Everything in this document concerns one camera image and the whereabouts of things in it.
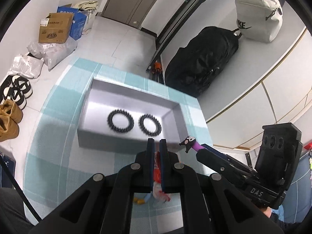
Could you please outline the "right hand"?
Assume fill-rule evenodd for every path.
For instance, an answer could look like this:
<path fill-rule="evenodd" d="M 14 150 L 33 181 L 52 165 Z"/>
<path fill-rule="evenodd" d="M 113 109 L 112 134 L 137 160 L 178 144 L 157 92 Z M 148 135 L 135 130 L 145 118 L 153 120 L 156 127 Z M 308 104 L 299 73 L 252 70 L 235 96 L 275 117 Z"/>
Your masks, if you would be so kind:
<path fill-rule="evenodd" d="M 259 208 L 259 210 L 268 218 L 272 218 L 272 210 L 270 207 Z"/>

